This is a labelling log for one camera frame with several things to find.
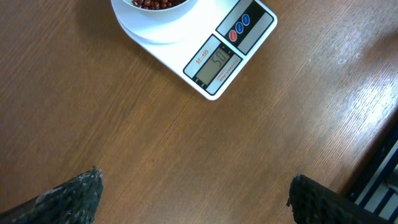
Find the weighing plate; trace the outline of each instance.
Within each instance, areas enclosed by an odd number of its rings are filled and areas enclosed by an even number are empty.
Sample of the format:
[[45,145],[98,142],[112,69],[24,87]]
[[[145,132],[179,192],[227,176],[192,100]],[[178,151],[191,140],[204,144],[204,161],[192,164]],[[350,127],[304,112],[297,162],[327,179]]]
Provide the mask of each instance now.
[[223,94],[277,25],[258,0],[199,0],[171,22],[146,17],[123,0],[111,2],[130,38],[209,100]]

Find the wood grain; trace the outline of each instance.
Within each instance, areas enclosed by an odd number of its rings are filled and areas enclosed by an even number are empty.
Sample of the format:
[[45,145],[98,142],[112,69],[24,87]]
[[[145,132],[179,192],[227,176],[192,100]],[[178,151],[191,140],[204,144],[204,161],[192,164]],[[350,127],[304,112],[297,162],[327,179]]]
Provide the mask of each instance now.
[[96,223],[292,223],[294,175],[341,190],[397,109],[398,2],[264,2],[276,30],[210,102],[110,1],[0,1],[0,211],[93,164]]

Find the red button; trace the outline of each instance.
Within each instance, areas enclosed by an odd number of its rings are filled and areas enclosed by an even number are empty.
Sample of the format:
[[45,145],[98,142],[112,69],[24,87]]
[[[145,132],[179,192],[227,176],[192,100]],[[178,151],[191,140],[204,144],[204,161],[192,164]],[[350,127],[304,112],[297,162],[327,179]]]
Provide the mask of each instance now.
[[231,31],[229,32],[229,39],[230,39],[232,42],[235,42],[237,38],[238,38],[238,35],[237,35],[236,31],[235,31],[235,30],[231,30]]

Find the gray label panel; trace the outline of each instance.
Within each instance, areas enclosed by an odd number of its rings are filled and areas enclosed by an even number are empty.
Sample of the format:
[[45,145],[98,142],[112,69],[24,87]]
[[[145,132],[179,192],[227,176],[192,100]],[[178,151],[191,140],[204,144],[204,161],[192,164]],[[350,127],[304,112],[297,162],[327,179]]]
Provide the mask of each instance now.
[[206,90],[212,95],[215,94],[241,61],[241,58],[239,58],[237,55],[233,55],[231,60],[229,60],[229,62],[224,66],[222,71],[217,74],[216,78],[212,81],[212,83]]
[[230,14],[225,18],[223,23],[217,28],[217,31],[221,35],[225,35],[229,32],[229,29],[235,24],[235,22],[242,16],[244,11],[249,7],[253,0],[241,0]]
[[[195,55],[192,61],[188,64],[188,66],[185,68],[184,70],[185,74],[188,75],[190,78],[194,77],[195,74],[199,71],[199,69],[205,64],[210,55],[212,55],[212,53],[216,50],[216,48],[219,46],[220,43],[221,42],[212,35],[210,39],[204,44],[204,46],[199,50],[199,52]],[[203,56],[203,53],[206,50],[208,52],[205,56]]]
[[272,17],[268,13],[265,13],[246,38],[239,44],[238,49],[246,55],[271,23]]

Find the digital display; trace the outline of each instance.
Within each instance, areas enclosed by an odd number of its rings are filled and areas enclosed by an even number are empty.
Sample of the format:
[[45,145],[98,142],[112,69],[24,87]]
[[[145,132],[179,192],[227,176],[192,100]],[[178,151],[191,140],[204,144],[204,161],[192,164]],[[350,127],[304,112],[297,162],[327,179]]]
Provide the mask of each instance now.
[[200,79],[200,81],[202,81],[205,85],[209,85],[209,83],[217,75],[229,58],[230,56],[224,50],[218,48],[200,70],[197,78]]

